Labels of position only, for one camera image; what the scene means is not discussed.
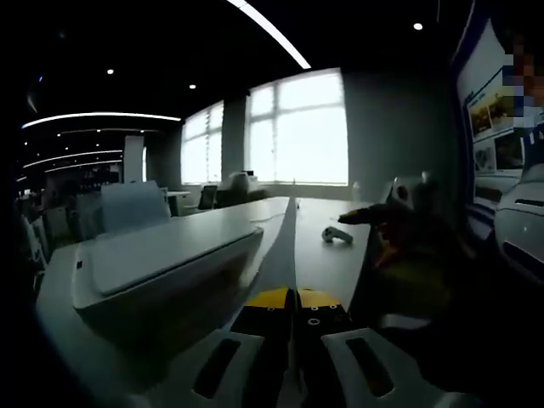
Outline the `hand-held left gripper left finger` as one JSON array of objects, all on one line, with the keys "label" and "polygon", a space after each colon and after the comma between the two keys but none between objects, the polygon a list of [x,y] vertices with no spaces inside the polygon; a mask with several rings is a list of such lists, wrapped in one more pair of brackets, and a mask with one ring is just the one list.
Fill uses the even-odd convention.
[{"label": "hand-held left gripper left finger", "polygon": [[250,299],[231,326],[216,330],[172,362],[163,383],[137,407],[276,407],[289,360],[294,290]]}]

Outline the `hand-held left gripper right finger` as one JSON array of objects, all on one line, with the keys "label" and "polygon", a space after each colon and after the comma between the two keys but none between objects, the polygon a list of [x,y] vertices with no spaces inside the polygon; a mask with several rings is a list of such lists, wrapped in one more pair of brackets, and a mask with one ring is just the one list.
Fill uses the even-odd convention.
[{"label": "hand-held left gripper right finger", "polygon": [[355,328],[325,292],[300,289],[296,334],[304,407],[475,407],[423,378],[417,362],[370,328]]}]

